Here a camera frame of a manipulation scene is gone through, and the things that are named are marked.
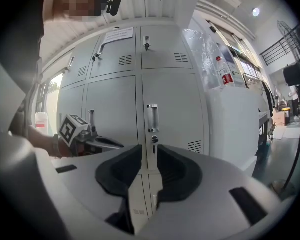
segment cardboard box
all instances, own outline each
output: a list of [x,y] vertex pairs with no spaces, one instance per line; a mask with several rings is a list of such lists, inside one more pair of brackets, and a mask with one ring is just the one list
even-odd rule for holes
[[273,111],[273,124],[276,123],[277,126],[285,126],[286,125],[286,118],[285,118],[285,112],[281,111],[281,112],[276,112]]

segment railing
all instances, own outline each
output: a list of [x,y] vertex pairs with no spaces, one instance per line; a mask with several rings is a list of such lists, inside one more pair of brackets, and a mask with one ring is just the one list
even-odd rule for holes
[[281,57],[287,55],[290,52],[291,49],[289,47],[289,44],[283,37],[274,45],[262,52],[260,55],[263,57],[265,64],[269,66],[271,63],[274,63],[276,60],[279,60]]

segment black slot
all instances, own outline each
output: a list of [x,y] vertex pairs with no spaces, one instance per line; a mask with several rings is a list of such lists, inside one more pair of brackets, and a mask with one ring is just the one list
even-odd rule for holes
[[76,166],[74,166],[73,164],[71,164],[71,165],[67,165],[67,166],[64,166],[64,167],[59,167],[55,170],[58,174],[63,174],[63,173],[66,173],[66,172],[73,171],[75,169],[78,169],[78,168]]
[[238,187],[230,190],[229,192],[241,208],[251,226],[257,224],[267,216],[266,211],[245,188]]

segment door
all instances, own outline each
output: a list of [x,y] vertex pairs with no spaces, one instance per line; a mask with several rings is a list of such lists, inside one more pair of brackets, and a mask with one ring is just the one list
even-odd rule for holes
[[[201,153],[204,122],[196,76],[185,73],[144,73],[142,82],[149,170],[157,170],[158,144]],[[157,105],[157,111],[148,108],[152,105]],[[154,115],[157,122],[149,119],[152,112],[157,113]],[[159,132],[149,132],[153,125]],[[154,136],[157,136],[157,143],[153,143]]]
[[135,76],[90,83],[86,110],[86,118],[89,118],[88,110],[94,110],[100,136],[112,138],[124,146],[138,144]]
[[61,89],[59,92],[58,106],[57,106],[57,131],[59,131],[61,120],[66,115],[76,115],[82,117],[82,101],[84,97],[85,86],[81,85],[72,89]]
[[101,50],[100,58],[93,63],[90,78],[135,70],[136,28],[133,28],[132,38],[107,43],[103,49],[100,42],[98,49],[93,54],[99,53]]
[[[150,42],[148,51],[144,47],[146,37]],[[177,26],[142,26],[141,45],[143,70],[193,68],[182,40],[182,32]]]
[[152,212],[153,214],[155,214],[158,206],[158,192],[164,188],[162,184],[161,174],[150,174],[149,184],[150,184]]
[[96,36],[78,44],[74,48],[69,62],[69,70],[65,71],[62,79],[62,88],[86,80],[88,67],[92,61],[92,55],[98,40],[99,36]]
[[129,188],[129,206],[134,233],[137,234],[149,221],[142,175],[137,175]]

